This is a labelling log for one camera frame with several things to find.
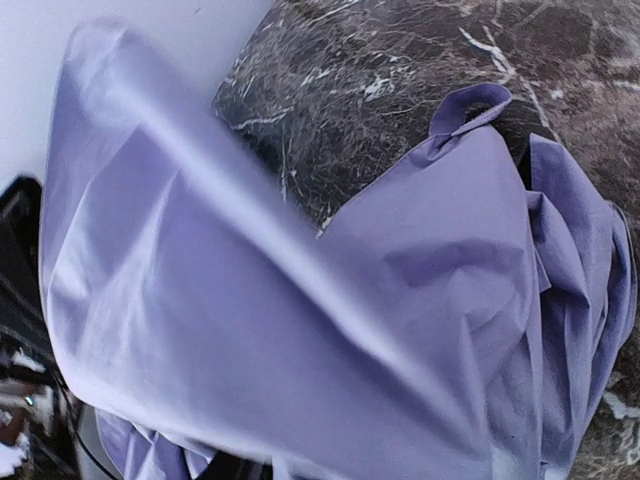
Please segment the lavender folding umbrella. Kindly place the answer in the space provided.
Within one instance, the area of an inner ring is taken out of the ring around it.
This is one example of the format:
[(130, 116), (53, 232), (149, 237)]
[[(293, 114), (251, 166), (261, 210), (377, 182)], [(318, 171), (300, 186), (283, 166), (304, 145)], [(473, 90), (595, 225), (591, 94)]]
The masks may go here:
[(39, 283), (128, 479), (223, 453), (286, 479), (563, 479), (636, 317), (621, 211), (510, 91), (447, 95), (323, 232), (126, 25), (60, 71)]

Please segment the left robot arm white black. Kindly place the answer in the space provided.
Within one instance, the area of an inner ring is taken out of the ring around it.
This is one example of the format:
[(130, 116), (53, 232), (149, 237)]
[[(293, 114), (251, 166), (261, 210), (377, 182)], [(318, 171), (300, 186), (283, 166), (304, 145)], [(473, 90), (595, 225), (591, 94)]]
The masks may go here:
[(1, 476), (78, 479), (77, 409), (61, 379), (37, 278), (42, 188), (18, 176), (1, 192)]

